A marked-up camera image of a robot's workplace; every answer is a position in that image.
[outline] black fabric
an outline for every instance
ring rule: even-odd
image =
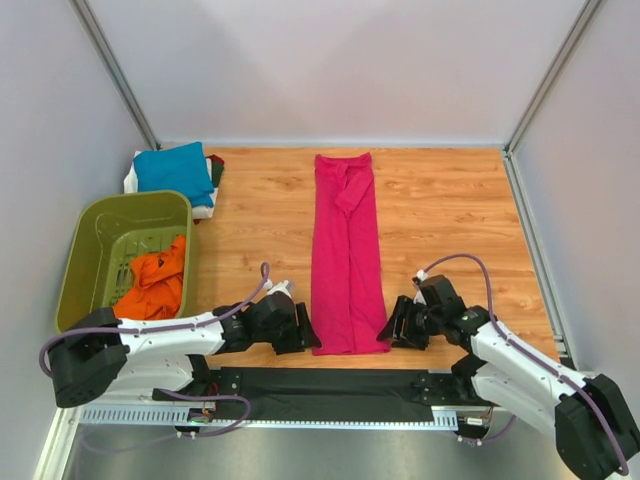
[[[249,399],[251,420],[423,422],[433,420],[431,405],[461,404],[451,374],[424,370],[223,368],[212,373],[221,393]],[[231,389],[234,383],[239,392]],[[243,408],[219,402],[217,416],[238,418]]]

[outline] white cloth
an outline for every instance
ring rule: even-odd
[[[139,155],[141,152],[136,151],[133,154],[134,158]],[[209,172],[209,180],[211,180],[211,159],[205,158],[207,161],[207,172]],[[129,169],[129,173],[124,177],[124,193],[136,193],[138,191],[138,175],[136,174],[135,168],[133,168],[133,162],[131,162],[131,168]],[[206,205],[198,205],[197,207],[192,208],[192,216],[195,220],[204,220],[207,218],[211,218],[213,216],[213,209],[216,206],[216,199],[218,198],[218,189],[214,188],[213,193],[211,194],[211,201],[213,202],[213,207],[207,207]]]

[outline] cable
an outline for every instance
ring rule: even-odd
[[[596,418],[600,422],[600,425],[602,426],[602,430],[604,430],[604,433],[606,434],[607,439],[609,440],[609,443],[611,443],[611,447],[613,448],[613,451],[615,452],[616,457],[618,458],[618,463],[620,463],[620,470],[617,473],[623,476],[629,475],[629,466],[627,465],[627,460],[624,457],[622,448],[620,447],[620,444],[618,443],[618,440],[616,439],[615,434],[611,429],[611,426],[607,422],[607,419],[605,418],[604,414],[602,413],[602,411],[600,410],[596,402],[594,402],[593,399],[584,390],[582,390],[582,388],[580,388],[575,382],[573,382],[571,379],[569,379],[565,375],[562,375],[555,367],[549,365],[544,360],[538,358],[536,355],[529,352],[522,345],[515,342],[513,338],[508,338],[506,332],[502,330],[502,328],[500,328],[500,325],[498,324],[498,320],[493,314],[493,294],[491,292],[491,279],[489,278],[489,270],[487,269],[484,262],[480,260],[480,258],[470,253],[454,253],[453,255],[447,255],[446,257],[443,257],[440,260],[436,260],[435,262],[433,262],[431,265],[429,265],[427,268],[424,269],[424,273],[428,273],[430,270],[440,265],[441,263],[446,262],[448,260],[452,260],[454,258],[469,258],[475,261],[480,266],[480,269],[482,270],[482,274],[484,276],[484,282],[487,287],[487,310],[489,311],[489,319],[491,320],[491,324],[493,325],[493,328],[495,328],[496,332],[498,332],[498,335],[500,335],[502,339],[505,340],[509,345],[511,345],[516,350],[518,350],[529,360],[531,360],[535,364],[544,368],[547,372],[554,375],[558,380],[565,382],[567,385],[573,388],[578,393],[578,395],[580,395],[580,397],[582,397],[582,399],[587,403],[587,405],[589,405],[589,408],[591,408]],[[504,436],[508,432],[508,430],[511,429],[512,426],[513,424],[509,422],[509,424],[507,425],[507,427],[509,427],[508,429],[505,428],[502,432],[500,432],[498,435],[496,435],[495,437],[489,440],[491,441],[498,440],[499,438]]]
[[[89,327],[89,328],[76,328],[76,329],[73,329],[73,330],[67,330],[66,332],[63,332],[63,333],[61,333],[59,335],[51,337],[40,348],[40,353],[38,355],[38,363],[40,364],[40,369],[42,370],[42,372],[47,377],[51,377],[51,369],[47,365],[47,361],[46,361],[47,353],[49,352],[49,350],[51,350],[51,348],[54,345],[60,343],[65,338],[73,337],[73,336],[76,336],[76,335],[87,335],[87,334],[90,334],[90,333],[118,333],[120,335],[122,335],[122,334],[144,335],[145,333],[160,333],[160,332],[170,332],[170,331],[174,331],[174,330],[186,330],[186,329],[192,329],[192,328],[202,328],[202,327],[206,327],[208,325],[211,325],[212,323],[220,322],[220,321],[224,320],[225,318],[229,318],[229,317],[235,315],[236,313],[238,313],[242,308],[247,306],[256,297],[256,295],[258,295],[258,293],[260,293],[260,290],[262,290],[264,285],[269,280],[269,272],[270,272],[270,270],[271,270],[271,267],[269,266],[269,264],[267,262],[263,262],[262,265],[260,265],[260,275],[262,275],[262,279],[260,280],[260,283],[255,288],[255,290],[253,292],[251,292],[251,295],[249,295],[245,300],[240,302],[238,305],[233,307],[228,312],[225,312],[222,315],[220,315],[218,317],[215,317],[215,318],[212,318],[210,320],[207,320],[205,322],[190,323],[190,324],[185,324],[185,325],[169,325],[169,326],[165,326],[165,327],[147,327],[147,328],[141,328],[141,329],[137,329],[137,328],[118,328],[118,327]]]
[[[511,415],[511,418],[509,419],[505,427],[502,430],[500,430],[498,433],[496,433],[493,437],[489,437],[489,438],[469,438],[469,437],[463,437],[462,435],[458,435],[455,432],[452,432],[452,433],[458,437],[458,441],[460,442],[464,441],[465,443],[468,443],[472,447],[479,447],[481,445],[488,445],[490,443],[494,443],[494,442],[497,442],[498,440],[501,440],[511,431],[511,429],[516,424],[517,419],[518,417],[516,417],[515,415]]]
[[[173,398],[175,398],[176,400],[187,400],[187,401],[193,401],[193,402],[218,402],[218,401],[226,401],[226,402],[242,402],[245,405],[245,409],[243,414],[240,416],[240,418],[238,420],[233,421],[233,423],[231,423],[230,425],[227,425],[226,427],[222,427],[222,428],[218,428],[216,430],[210,430],[207,432],[199,432],[199,433],[195,433],[194,437],[197,438],[207,438],[207,437],[217,437],[218,435],[223,435],[225,433],[229,433],[232,430],[235,430],[236,428],[238,428],[238,426],[244,422],[247,418],[249,418],[249,415],[251,414],[251,403],[249,402],[249,400],[245,397],[239,396],[239,395],[210,395],[210,396],[204,396],[204,397],[192,397],[190,395],[182,395],[180,393],[175,393],[172,392],[170,390],[165,390],[165,389],[160,389],[160,391],[166,395],[169,395]],[[158,443],[162,443],[162,442],[166,442],[168,440],[174,440],[176,438],[178,438],[176,436],[175,433],[172,433],[170,435],[163,435],[162,437],[157,437],[154,439],[151,439],[147,442],[138,444],[138,445],[133,445],[131,447],[124,447],[124,448],[112,448],[112,449],[103,449],[103,448],[96,448],[91,446],[90,444],[87,443],[86,441],[86,436],[87,435],[82,435],[80,437],[80,447],[81,448],[85,448],[86,450],[88,450],[91,453],[95,453],[97,455],[117,455],[120,453],[127,453],[127,452],[133,452],[135,450],[139,450],[141,448],[146,448],[146,447],[150,447],[152,445],[157,445]],[[190,435],[183,435],[180,438],[192,438]],[[80,469],[80,459],[78,458],[76,460],[76,469],[75,469],[75,476],[76,479],[79,479],[79,469]]]

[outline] robotic arm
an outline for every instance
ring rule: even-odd
[[[469,397],[504,407],[554,439],[578,477],[606,478],[640,449],[640,431],[618,386],[589,378],[543,355],[486,309],[467,308],[444,276],[414,279],[418,293],[399,297],[378,337],[394,346],[426,349],[444,335],[468,355],[452,373]]]
[[[281,282],[244,310],[224,306],[189,318],[145,322],[98,309],[74,325],[82,334],[48,349],[56,404],[69,408],[132,396],[174,400],[163,390],[200,396],[211,385],[205,355],[240,352],[257,342],[271,343],[276,354],[320,346],[291,287]],[[232,310],[237,312],[228,315]]]

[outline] orange cloth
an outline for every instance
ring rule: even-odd
[[[140,255],[131,262],[135,282],[113,307],[116,317],[132,320],[175,318],[182,301],[187,238],[176,237],[168,250]]]

